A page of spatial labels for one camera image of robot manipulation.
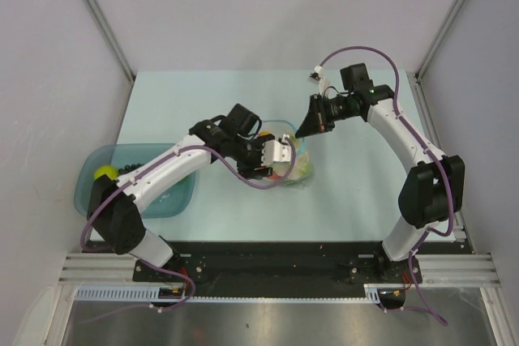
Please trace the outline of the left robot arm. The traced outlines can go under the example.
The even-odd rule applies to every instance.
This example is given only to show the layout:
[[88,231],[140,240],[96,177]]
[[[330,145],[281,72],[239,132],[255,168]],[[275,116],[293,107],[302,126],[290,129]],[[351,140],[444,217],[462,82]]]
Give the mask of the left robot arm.
[[160,194],[216,160],[233,160],[230,171],[260,188],[259,179],[270,175],[285,154],[275,135],[260,135],[260,122],[236,104],[226,115],[197,122],[178,143],[129,173],[115,178],[103,173],[92,184],[86,228],[102,238],[104,249],[141,258],[160,280],[172,280],[179,271],[174,249],[145,227],[143,212]]

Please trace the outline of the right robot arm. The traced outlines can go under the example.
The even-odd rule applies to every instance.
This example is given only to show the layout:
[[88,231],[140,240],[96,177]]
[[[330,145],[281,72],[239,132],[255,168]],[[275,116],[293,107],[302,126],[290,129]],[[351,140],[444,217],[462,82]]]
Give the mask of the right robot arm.
[[397,200],[401,216],[381,243],[384,256],[374,261],[375,275],[383,282],[393,282],[403,272],[402,260],[417,252],[425,234],[434,233],[443,221],[453,228],[462,205],[465,163],[422,135],[399,110],[397,94],[387,85],[373,84],[365,64],[341,69],[345,90],[334,97],[328,96],[332,87],[321,65],[309,79],[319,91],[310,97],[296,138],[324,134],[338,121],[360,117],[384,138],[406,172]]

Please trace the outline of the clear zip top bag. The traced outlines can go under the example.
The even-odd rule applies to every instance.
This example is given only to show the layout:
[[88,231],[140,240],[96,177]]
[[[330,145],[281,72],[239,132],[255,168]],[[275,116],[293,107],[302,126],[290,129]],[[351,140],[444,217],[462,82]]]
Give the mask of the clear zip top bag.
[[257,122],[241,140],[251,155],[237,164],[237,170],[257,189],[300,186],[313,175],[305,140],[295,137],[295,126],[290,122]]

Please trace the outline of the green lettuce toy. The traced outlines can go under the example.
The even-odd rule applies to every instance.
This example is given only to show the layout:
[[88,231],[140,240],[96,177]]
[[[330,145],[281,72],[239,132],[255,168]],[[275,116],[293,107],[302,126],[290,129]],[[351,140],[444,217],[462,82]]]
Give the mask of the green lettuce toy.
[[302,184],[313,175],[314,171],[304,140],[296,139],[293,135],[290,136],[290,139],[296,149],[296,161],[291,174],[284,181],[287,186]]

